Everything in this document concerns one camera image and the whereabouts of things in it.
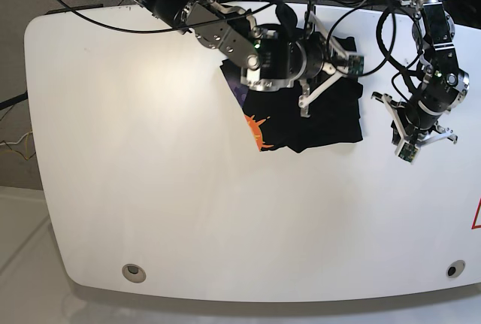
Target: gray carpet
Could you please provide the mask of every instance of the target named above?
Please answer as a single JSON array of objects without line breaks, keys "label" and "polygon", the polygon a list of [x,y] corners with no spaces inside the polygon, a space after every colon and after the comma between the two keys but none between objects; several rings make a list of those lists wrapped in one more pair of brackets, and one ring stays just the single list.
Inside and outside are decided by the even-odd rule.
[{"label": "gray carpet", "polygon": [[[64,0],[70,6],[118,5],[122,0]],[[29,22],[46,12],[61,8],[54,0],[0,0],[0,101],[26,90],[23,55],[23,33]],[[0,141],[16,141],[32,129],[28,102],[18,104],[0,122]],[[18,147],[25,152],[24,145]],[[34,140],[29,139],[29,152],[35,151]],[[25,161],[20,155],[7,153],[0,147],[0,186],[41,189],[36,157]]]}]

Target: orange graphic print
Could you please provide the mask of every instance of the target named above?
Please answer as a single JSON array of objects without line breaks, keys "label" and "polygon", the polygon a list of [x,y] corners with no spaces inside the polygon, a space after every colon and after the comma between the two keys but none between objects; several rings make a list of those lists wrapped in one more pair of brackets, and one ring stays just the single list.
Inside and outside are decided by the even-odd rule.
[{"label": "orange graphic print", "polygon": [[273,145],[266,145],[264,140],[262,139],[262,131],[261,128],[259,127],[262,125],[266,119],[260,120],[260,121],[255,121],[254,116],[252,115],[251,117],[248,117],[247,115],[244,115],[246,117],[247,123],[249,124],[250,130],[253,132],[254,138],[256,140],[257,147],[259,148],[259,151],[263,148],[267,149],[269,147],[273,147]]}]

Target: black t-shirt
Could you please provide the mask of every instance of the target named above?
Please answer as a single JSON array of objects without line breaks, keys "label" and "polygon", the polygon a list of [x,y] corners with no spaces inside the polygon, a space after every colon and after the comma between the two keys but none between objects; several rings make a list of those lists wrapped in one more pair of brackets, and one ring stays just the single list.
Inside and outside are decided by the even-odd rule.
[{"label": "black t-shirt", "polygon": [[[338,40],[346,50],[355,51],[354,38]],[[277,92],[252,91],[240,83],[241,70],[232,62],[225,60],[221,69],[242,107],[259,150],[287,146],[300,153],[309,147],[362,141],[358,103],[362,85],[357,81],[345,77],[339,79],[311,102],[310,117],[304,118],[298,106],[302,94],[299,83]],[[327,77],[321,72],[311,83],[311,92]]]}]

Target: round hole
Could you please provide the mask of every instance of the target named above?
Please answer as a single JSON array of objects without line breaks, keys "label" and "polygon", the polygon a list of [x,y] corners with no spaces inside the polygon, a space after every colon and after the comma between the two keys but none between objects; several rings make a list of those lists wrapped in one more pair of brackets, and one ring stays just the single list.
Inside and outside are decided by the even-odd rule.
[{"label": "round hole", "polygon": [[455,279],[462,274],[464,268],[466,268],[466,263],[464,262],[464,260],[458,260],[448,266],[446,275],[449,279]]},{"label": "round hole", "polygon": [[125,279],[132,283],[142,283],[146,279],[145,271],[136,264],[127,264],[122,268]]}]

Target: table surface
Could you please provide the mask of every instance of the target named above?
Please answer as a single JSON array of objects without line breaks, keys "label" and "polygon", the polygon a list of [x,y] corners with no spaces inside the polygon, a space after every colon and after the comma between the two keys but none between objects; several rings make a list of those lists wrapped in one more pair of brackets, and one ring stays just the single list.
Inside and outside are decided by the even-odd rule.
[{"label": "table surface", "polygon": [[[248,4],[256,8],[259,4]],[[293,5],[302,17],[305,5]],[[327,27],[344,8],[319,7]],[[130,29],[164,28],[136,6],[86,11]],[[366,70],[382,59],[380,13],[341,23]],[[258,23],[276,22],[274,10]],[[398,17],[394,55],[415,56]],[[384,29],[388,41],[390,23]],[[219,65],[194,35],[129,35],[71,14],[26,31],[26,73],[41,178],[66,271],[102,289],[220,301],[328,301],[424,292],[481,281],[477,147],[481,34],[456,28],[466,100],[441,124],[459,142],[397,159],[391,119],[371,101],[393,93],[386,66],[361,79],[365,139],[259,153]],[[449,279],[449,265],[466,269]],[[128,282],[125,264],[147,273]]]}]

